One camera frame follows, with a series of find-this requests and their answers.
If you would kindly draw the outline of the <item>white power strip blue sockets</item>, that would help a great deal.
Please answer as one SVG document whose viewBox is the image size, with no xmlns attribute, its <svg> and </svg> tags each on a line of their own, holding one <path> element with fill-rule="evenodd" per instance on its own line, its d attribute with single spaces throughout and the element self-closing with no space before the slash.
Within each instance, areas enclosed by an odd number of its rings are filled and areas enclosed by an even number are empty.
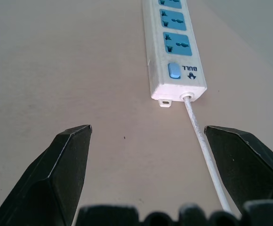
<svg viewBox="0 0 273 226">
<path fill-rule="evenodd" d="M 207 84 L 186 0 L 142 0 L 151 98 L 197 100 Z"/>
</svg>

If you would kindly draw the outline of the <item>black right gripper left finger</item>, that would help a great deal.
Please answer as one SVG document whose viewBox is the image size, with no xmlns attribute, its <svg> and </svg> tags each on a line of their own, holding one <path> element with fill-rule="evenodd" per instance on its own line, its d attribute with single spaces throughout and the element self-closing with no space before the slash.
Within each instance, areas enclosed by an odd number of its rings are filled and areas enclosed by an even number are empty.
<svg viewBox="0 0 273 226">
<path fill-rule="evenodd" d="M 84 186 L 91 125 L 67 129 L 25 170 L 0 206 L 0 226 L 71 226 Z"/>
</svg>

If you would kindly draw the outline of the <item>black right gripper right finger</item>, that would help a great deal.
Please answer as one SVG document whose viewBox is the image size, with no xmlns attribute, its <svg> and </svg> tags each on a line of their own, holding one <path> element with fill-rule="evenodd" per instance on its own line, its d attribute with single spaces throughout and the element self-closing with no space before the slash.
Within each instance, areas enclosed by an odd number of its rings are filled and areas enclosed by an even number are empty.
<svg viewBox="0 0 273 226">
<path fill-rule="evenodd" d="M 271 149 L 238 129 L 206 126 L 204 133 L 222 182 L 239 210 L 247 201 L 273 199 Z"/>
</svg>

